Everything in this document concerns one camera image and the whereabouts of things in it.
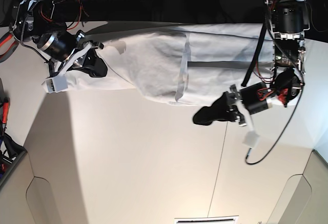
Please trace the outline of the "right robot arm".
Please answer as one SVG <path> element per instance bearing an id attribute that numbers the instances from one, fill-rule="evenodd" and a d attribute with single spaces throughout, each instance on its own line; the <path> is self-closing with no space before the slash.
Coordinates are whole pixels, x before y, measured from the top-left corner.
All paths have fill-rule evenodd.
<path id="1" fill-rule="evenodd" d="M 48 65 L 49 76 L 59 72 L 80 71 L 92 78 L 107 75 L 108 68 L 96 53 L 104 46 L 100 42 L 87 40 L 82 30 L 72 33 L 80 23 L 84 12 L 81 0 L 73 0 L 78 5 L 75 21 L 70 25 L 53 17 L 55 7 L 63 0 L 15 0 L 13 22 L 9 33 L 16 44 L 29 48 Z"/>

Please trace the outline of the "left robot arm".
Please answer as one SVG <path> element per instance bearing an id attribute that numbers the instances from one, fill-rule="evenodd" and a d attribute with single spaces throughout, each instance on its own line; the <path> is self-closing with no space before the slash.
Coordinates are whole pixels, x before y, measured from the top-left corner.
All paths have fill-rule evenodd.
<path id="1" fill-rule="evenodd" d="M 302 92 L 304 81 L 304 33 L 310 28 L 306 0 L 265 0 L 267 11 L 258 44 L 241 84 L 230 87 L 211 106 L 201 108 L 193 123 L 209 126 L 214 121 L 238 122 L 249 125 L 247 115 L 270 108 L 272 98 L 287 107 Z M 259 71 L 259 54 L 268 33 L 273 40 L 272 75 L 264 77 Z"/>

